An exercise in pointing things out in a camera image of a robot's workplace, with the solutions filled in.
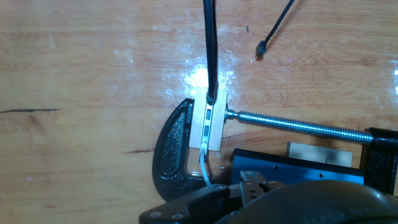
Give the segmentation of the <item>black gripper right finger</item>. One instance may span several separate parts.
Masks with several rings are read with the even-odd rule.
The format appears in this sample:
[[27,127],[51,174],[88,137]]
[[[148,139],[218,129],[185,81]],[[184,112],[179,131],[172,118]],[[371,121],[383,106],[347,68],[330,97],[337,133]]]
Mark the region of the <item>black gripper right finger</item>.
[[285,184],[283,184],[280,181],[276,181],[276,180],[266,180],[262,183],[262,188],[263,191],[269,192],[271,190],[276,190],[276,189],[280,189],[281,187],[284,187]]

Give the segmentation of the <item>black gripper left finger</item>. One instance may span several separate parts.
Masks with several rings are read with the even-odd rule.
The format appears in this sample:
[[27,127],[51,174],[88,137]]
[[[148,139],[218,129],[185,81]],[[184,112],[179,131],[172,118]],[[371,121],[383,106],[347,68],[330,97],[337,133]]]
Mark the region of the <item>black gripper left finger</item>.
[[227,223],[264,193],[265,178],[257,171],[240,172],[241,182],[214,184],[143,212],[139,224]]

